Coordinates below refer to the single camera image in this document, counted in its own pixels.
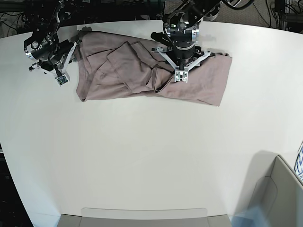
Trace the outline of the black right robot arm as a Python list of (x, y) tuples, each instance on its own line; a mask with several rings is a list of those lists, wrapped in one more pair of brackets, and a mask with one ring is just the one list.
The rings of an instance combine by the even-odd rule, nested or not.
[(204, 17), (218, 13), (219, 0), (183, 0), (171, 12), (164, 12), (163, 0), (34, 0), (25, 10), (32, 36), (24, 41), (28, 58), (48, 71), (60, 72), (69, 63), (73, 42), (59, 42), (58, 30), (66, 25), (141, 20), (163, 21), (161, 33), (151, 38), (168, 46), (174, 53), (177, 65), (196, 52), (198, 26)]

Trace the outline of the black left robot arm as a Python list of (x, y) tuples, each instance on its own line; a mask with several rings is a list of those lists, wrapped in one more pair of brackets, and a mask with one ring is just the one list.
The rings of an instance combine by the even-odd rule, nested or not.
[(177, 66), (184, 66), (201, 51), (196, 47), (200, 23), (204, 17), (214, 20), (221, 4), (220, 0), (185, 0), (163, 16), (163, 32), (153, 32), (151, 38), (167, 47), (167, 55)]

